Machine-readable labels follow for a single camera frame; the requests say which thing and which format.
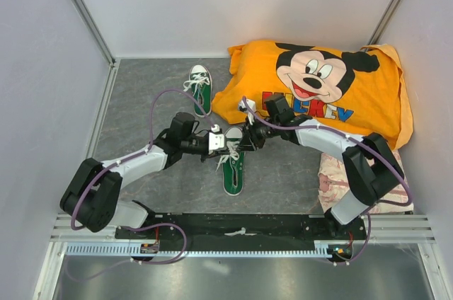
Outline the white shoelace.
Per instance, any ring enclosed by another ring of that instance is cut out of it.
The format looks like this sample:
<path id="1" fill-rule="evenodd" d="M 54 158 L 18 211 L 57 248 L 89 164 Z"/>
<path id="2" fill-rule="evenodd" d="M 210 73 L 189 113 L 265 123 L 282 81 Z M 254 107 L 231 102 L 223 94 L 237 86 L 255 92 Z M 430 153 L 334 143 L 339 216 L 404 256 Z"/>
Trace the white shoelace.
<path id="1" fill-rule="evenodd" d="M 240 152 L 238 150 L 239 144 L 240 144 L 239 140 L 228 141 L 226 143 L 227 153 L 226 154 L 222 154 L 220 156 L 220 159 L 217 162 L 216 171 L 218 171 L 220 166 L 223 163 L 226 163 L 228 160 L 239 161 L 239 159 L 241 158 L 241 154 L 240 154 Z"/>

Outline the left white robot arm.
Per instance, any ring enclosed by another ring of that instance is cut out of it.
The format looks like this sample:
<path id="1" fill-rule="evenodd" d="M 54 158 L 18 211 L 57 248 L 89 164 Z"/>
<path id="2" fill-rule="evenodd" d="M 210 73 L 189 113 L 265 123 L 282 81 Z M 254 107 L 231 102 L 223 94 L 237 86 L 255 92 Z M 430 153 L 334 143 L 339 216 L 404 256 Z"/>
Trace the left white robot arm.
<path id="1" fill-rule="evenodd" d="M 93 233 L 107 226 L 120 226 L 139 238 L 149 238 L 155 221 L 139 202 L 121 202 L 120 191 L 146 175 L 170 168 L 184 154 L 200 156 L 202 161 L 223 154 L 226 137 L 219 125 L 196 132 L 198 121 L 179 112 L 144 148 L 107 161 L 87 158 L 81 162 L 60 200 L 60 208 L 71 217 L 70 227 Z"/>

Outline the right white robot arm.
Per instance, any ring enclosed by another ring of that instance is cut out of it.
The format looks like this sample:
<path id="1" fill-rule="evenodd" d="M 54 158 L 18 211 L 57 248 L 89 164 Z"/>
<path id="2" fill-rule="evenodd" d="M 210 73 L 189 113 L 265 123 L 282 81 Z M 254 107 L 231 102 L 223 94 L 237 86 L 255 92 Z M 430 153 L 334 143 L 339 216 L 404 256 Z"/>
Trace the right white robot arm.
<path id="1" fill-rule="evenodd" d="M 387 141 L 375 132 L 367 136 L 342 132 L 323 125 L 309 115 L 296 115 L 281 94 L 265 99 L 267 118 L 255 110 L 254 102 L 242 98 L 238 109 L 246 113 L 242 151 L 256 151 L 267 139 L 279 137 L 309 147 L 339 160 L 345 168 L 349 190 L 324 216 L 324 230 L 334 239 L 350 230 L 350 223 L 378 203 L 398 185 L 407 188 L 404 173 Z"/>

